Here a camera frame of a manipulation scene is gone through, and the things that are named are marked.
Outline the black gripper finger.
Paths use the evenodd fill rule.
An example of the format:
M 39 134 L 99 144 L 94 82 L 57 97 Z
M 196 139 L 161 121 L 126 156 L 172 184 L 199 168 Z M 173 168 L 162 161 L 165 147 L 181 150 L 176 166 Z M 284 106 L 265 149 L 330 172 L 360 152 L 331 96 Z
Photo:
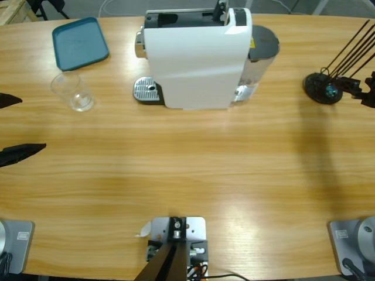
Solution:
M 361 91 L 360 80 L 344 76 L 336 79 L 336 87 L 341 91 Z
M 46 147 L 45 143 L 26 143 L 10 146 L 1 150 L 1 167 L 23 161 Z
M 360 88 L 360 80 L 356 80 L 354 84 L 354 93 L 352 98 L 361 100 L 361 104 L 370 108 L 374 108 L 374 76 L 375 73 L 372 72 L 370 77 L 365 79 L 365 84 L 369 87 L 368 92 L 363 92 Z
M 22 103 L 22 99 L 11 94 L 0 93 L 0 109 Z

